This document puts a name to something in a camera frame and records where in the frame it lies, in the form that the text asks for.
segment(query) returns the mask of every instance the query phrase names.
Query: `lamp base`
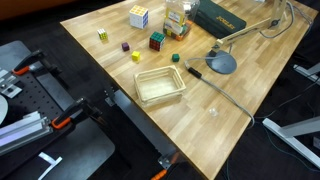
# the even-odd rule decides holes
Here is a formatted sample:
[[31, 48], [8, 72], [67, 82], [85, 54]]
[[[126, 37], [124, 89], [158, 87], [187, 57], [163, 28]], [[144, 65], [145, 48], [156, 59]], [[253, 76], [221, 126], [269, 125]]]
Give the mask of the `lamp base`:
[[236, 60], [225, 51], [210, 51], [206, 57], [208, 66], [217, 73], [231, 74], [237, 69]]

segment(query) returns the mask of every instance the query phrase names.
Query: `wooden table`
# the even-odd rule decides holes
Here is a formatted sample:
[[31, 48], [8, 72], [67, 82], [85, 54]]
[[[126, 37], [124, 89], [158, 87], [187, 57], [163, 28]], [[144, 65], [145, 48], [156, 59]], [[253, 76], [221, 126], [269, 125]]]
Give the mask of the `wooden table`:
[[[193, 25], [183, 41], [167, 37], [160, 52], [148, 47], [151, 34], [154, 31], [162, 32], [164, 2], [124, 1], [61, 24], [138, 106], [133, 75], [168, 65], [177, 67], [187, 87], [182, 100], [141, 110], [199, 172], [206, 178], [213, 179], [246, 129], [250, 118], [223, 95], [188, 73], [184, 66], [184, 60], [188, 58], [205, 56], [214, 44], [215, 37]], [[214, 2], [247, 21], [247, 26], [268, 18], [272, 8], [272, 2], [259, 3], [254, 0]], [[149, 9], [149, 24], [143, 30], [129, 24], [129, 10], [134, 5]], [[317, 14], [317, 11], [297, 2], [293, 2], [293, 5], [312, 18]], [[287, 14], [288, 19], [280, 29], [290, 23], [290, 13]], [[107, 41], [99, 39], [97, 30], [100, 28], [107, 31]], [[235, 42], [232, 55], [237, 60], [238, 68], [231, 75], [213, 72], [205, 61], [192, 62], [191, 66], [254, 114], [307, 28], [307, 22], [296, 13], [293, 26], [275, 39], [265, 39], [257, 33]], [[129, 43], [130, 51], [123, 52], [123, 42]], [[131, 60], [133, 51], [141, 52], [139, 64]], [[180, 62], [172, 62], [173, 53], [180, 54]], [[213, 117], [209, 113], [212, 108], [218, 111], [218, 116]]]

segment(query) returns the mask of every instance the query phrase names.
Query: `small cube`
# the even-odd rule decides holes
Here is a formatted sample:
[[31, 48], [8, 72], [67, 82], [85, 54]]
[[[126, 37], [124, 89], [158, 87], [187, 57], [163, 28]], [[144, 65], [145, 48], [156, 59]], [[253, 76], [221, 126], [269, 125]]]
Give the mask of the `small cube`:
[[148, 24], [148, 9], [141, 6], [133, 6], [129, 11], [130, 25], [143, 29]]
[[129, 44], [127, 42], [122, 43], [121, 46], [122, 46], [122, 50], [123, 51], [129, 51], [130, 50]]
[[138, 51], [133, 51], [132, 53], [132, 60], [136, 63], [140, 61], [140, 52]]
[[108, 39], [107, 32], [103, 28], [98, 29], [98, 34], [101, 40]]
[[179, 62], [180, 56], [179, 54], [172, 54], [172, 61], [173, 62]]
[[150, 36], [150, 41], [149, 41], [149, 47], [151, 49], [160, 51], [163, 47], [164, 44], [164, 40], [165, 40], [165, 35], [158, 33], [158, 32], [154, 32], [151, 36]]

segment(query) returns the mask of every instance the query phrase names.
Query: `desk lamp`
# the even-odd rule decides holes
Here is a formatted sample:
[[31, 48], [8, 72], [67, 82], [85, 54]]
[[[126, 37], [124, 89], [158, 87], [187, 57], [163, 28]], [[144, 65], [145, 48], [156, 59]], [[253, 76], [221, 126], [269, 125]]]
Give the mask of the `desk lamp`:
[[237, 69], [237, 63], [231, 54], [220, 50], [224, 45], [229, 45], [240, 38], [246, 37], [265, 29], [276, 29], [279, 27], [284, 13], [287, 0], [274, 0], [271, 17], [257, 24], [233, 33], [223, 39], [218, 39], [211, 51], [207, 54], [206, 62], [208, 66], [221, 74], [231, 74]]

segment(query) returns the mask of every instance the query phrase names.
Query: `lamp arm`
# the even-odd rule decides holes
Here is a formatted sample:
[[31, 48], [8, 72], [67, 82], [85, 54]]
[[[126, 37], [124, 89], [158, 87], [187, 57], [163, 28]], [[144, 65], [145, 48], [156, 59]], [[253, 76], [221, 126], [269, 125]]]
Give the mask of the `lamp arm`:
[[276, 29], [277, 27], [279, 27], [286, 4], [287, 0], [274, 0], [271, 18], [263, 20], [241, 31], [235, 32], [222, 39], [217, 39], [215, 44], [212, 46], [212, 51], [217, 53], [222, 46], [229, 45], [237, 41], [238, 39], [246, 37], [255, 32], [262, 31], [265, 29]]

